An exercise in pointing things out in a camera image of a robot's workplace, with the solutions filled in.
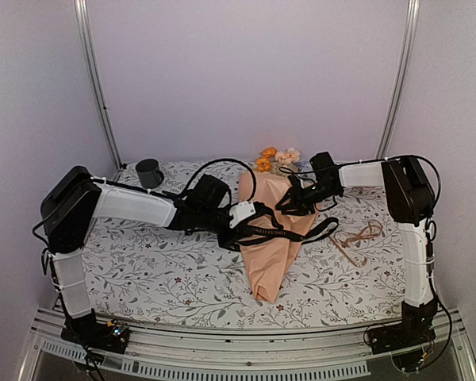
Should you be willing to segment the black printed ribbon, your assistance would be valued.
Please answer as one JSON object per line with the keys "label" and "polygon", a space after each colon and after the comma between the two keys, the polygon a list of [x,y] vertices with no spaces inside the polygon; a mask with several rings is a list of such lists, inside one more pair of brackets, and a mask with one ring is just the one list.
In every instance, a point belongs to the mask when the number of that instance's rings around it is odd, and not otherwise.
{"label": "black printed ribbon", "polygon": [[[294,231],[285,229],[283,225],[277,220],[274,211],[262,202],[253,202],[256,213],[250,218],[247,218],[243,223],[247,223],[251,227],[253,235],[245,238],[240,242],[240,249],[242,247],[250,247],[259,244],[265,244],[275,238],[282,238],[294,243],[309,244],[317,241],[322,241],[329,238],[339,227],[339,220],[336,217],[328,217],[319,225],[308,231],[305,235],[295,233]],[[268,216],[271,218],[272,228],[263,228],[250,225],[249,222],[259,217]]]}

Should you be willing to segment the peach wrapping paper sheet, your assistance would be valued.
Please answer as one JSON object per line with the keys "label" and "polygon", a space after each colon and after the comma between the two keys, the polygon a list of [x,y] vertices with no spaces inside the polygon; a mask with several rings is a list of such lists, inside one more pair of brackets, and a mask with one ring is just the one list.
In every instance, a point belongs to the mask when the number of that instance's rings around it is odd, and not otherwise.
{"label": "peach wrapping paper sheet", "polygon": [[[255,178],[256,183],[253,183],[250,174],[240,175],[239,200],[248,198],[255,187],[254,199],[273,209],[291,187],[286,177],[271,173],[256,173]],[[284,275],[297,258],[300,248],[300,243],[285,238],[240,247],[254,298],[272,304],[276,302]]]}

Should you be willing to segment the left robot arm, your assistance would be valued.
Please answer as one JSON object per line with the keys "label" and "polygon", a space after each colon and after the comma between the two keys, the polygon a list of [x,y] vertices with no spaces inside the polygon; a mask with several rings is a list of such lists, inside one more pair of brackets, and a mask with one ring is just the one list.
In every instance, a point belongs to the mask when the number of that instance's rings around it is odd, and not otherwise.
{"label": "left robot arm", "polygon": [[157,228],[100,217],[76,263],[78,286],[62,293],[67,310],[164,325],[255,329],[267,304],[254,299],[239,252],[214,233]]}

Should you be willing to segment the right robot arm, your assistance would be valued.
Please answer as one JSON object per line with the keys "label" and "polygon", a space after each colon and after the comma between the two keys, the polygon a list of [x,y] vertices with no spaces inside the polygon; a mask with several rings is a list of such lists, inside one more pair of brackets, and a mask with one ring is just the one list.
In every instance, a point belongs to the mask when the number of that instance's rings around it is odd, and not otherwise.
{"label": "right robot arm", "polygon": [[282,214],[306,215],[327,198],[343,196],[351,187],[383,187],[389,214],[401,234],[405,260],[406,290],[401,305],[401,323],[395,327],[394,339],[410,346],[432,324],[438,302],[432,283],[434,254],[430,232],[433,212],[438,201],[420,156],[336,164],[329,152],[310,159],[316,182],[301,185],[295,174],[289,176],[291,187],[276,204]]}

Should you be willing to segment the orange fake flower stem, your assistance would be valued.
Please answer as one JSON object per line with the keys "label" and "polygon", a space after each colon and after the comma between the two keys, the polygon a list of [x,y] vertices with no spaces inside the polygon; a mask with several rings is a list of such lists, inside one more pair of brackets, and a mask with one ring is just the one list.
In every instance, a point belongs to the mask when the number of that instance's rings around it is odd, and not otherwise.
{"label": "orange fake flower stem", "polygon": [[296,148],[279,151],[275,147],[269,147],[261,151],[259,158],[255,161],[255,170],[276,175],[284,175],[282,168],[285,168],[287,172],[297,172],[300,159],[301,153]]}

